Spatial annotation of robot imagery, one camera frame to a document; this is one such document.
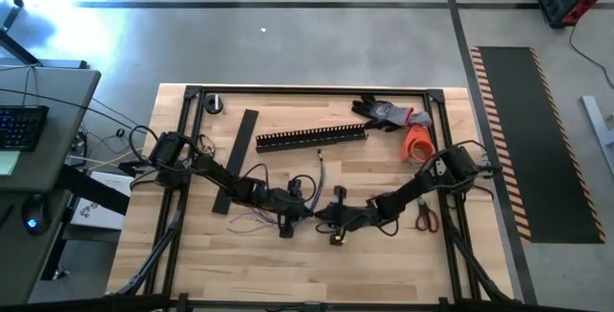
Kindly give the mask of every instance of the orange object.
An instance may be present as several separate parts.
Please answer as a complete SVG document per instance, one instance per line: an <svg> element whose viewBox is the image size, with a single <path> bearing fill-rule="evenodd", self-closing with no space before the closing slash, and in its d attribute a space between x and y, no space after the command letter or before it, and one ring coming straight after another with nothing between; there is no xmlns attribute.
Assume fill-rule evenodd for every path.
<svg viewBox="0 0 614 312"><path fill-rule="evenodd" d="M424 163L435 153L435 146L431 142L429 130L422 125L413 125L405 137L401 149L401 160L408 161L410 158Z"/></svg>

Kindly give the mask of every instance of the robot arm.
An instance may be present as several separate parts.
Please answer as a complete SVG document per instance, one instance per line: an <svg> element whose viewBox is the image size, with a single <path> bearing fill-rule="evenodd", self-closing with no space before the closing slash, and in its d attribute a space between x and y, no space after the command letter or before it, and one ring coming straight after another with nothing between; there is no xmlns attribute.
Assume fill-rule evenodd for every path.
<svg viewBox="0 0 614 312"><path fill-rule="evenodd" d="M178 164L178 158L185 145L189 145L195 154L188 157L187 165L181 166ZM304 205L300 180L290 180L288 188L282 189L269 188L267 181L236 176L228 172L212 156L202 153L191 138L177 132L165 132L160 135L148 161L163 172L159 175L163 180L164 175L195 174L220 186L235 204L276 214L280 237L293 237L292 223L313 216L311 210Z"/></svg>
<svg viewBox="0 0 614 312"><path fill-rule="evenodd" d="M315 216L332 228L354 231L363 227L382 227L395 222L407 204L425 193L441 189L446 194L464 193L473 187L479 174L490 175L501 168L477 165L462 142L433 155L418 170L412 180L393 192L366 201L366 207L348 206L339 200L316 212Z"/></svg>

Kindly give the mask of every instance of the keyboard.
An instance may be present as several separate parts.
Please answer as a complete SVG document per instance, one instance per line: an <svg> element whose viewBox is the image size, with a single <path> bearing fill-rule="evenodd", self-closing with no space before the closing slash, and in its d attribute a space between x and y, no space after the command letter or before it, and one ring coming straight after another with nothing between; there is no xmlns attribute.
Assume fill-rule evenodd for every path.
<svg viewBox="0 0 614 312"><path fill-rule="evenodd" d="M34 151L48 111L45 106L0 105L0 151Z"/></svg>

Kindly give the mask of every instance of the black floor mat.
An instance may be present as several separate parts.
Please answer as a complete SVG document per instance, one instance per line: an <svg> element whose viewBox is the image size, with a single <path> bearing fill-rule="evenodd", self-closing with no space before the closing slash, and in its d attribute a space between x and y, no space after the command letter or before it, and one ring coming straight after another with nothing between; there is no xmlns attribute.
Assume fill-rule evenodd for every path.
<svg viewBox="0 0 614 312"><path fill-rule="evenodd" d="M519 235L534 243L605 242L603 227L531 48L471 56Z"/></svg>

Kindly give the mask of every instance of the desk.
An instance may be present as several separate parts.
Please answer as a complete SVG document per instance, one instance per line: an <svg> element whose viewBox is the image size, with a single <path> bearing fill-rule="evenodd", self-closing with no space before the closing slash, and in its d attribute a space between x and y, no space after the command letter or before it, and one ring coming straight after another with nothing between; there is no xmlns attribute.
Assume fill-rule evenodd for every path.
<svg viewBox="0 0 614 312"><path fill-rule="evenodd" d="M23 91L30 68L8 70L13 67L0 66L0 88ZM87 107L100 77L100 72L92 70L36 67L30 73L28 92ZM20 105L22 98L0 91L0 104ZM12 174L0 177L0 212L14 205L11 217L0 229L0 304L27 302L40 277L70 198L70 193L55 188L85 114L83 108L33 96L27 96L25 102L47 106L49 112L35 151L21 153ZM52 225L40 236L29 235L21 222L21 205L32 193L49 193ZM59 259L61 250L57 254L53 259Z"/></svg>
<svg viewBox="0 0 614 312"><path fill-rule="evenodd" d="M11 67L0 66L0 70ZM28 70L0 71L0 87L24 91ZM36 67L28 78L28 92L87 107L100 77L100 72L93 70ZM0 105L21 105L22 98L17 93L0 92ZM85 109L33 96L26 97L26 105L49 107L47 122L36 150L22 153L12 174L0 177L0 190L47 192L58 180Z"/></svg>
<svg viewBox="0 0 614 312"><path fill-rule="evenodd" d="M159 88L150 127L157 133L177 128L185 84L162 84ZM477 139L467 91L444 89L448 117L455 142ZM201 132L216 144L216 160L225 164L246 108L260 111L253 136L324 126L347 125L365 119L350 110L355 96L294 94L222 94L224 114L205 114ZM421 100L386 97L398 106L422 109ZM436 131L440 132L438 120ZM395 190L417 166L400 162L402 131L369 131L367 141L322 147L326 184L319 208L333 200L333 187L347 188L347 203L364 204L370 196ZM146 141L145 152L153 146ZM266 163L271 185L286 186L296 174L319 176L316 148L258 155L251 139L242 174L256 163ZM471 148L474 157L479 149ZM255 173L263 178L262 173ZM211 213L218 188L194 177L179 246L173 296L189 293L190 300L305 301L434 303L451 297L450 278L441 230L436 234L413 229L415 204L401 215L401 229L388 238L376 228L349 233L342 247L328 244L328 236L315 232L316 220L308 220L295 231L293 239L280 239L276 228L238 235L227 227L251 228L245 220L230 220L247 210L232 205L228 216ZM134 275L152 248L161 187L149 184L135 189L115 254L107 290L116 291ZM438 210L435 193L425 199ZM512 296L508 268L489 196L472 191L465 204L474 253L501 290ZM161 289L166 258L158 268L155 292ZM464 266L460 265L462 288L468 294Z"/></svg>

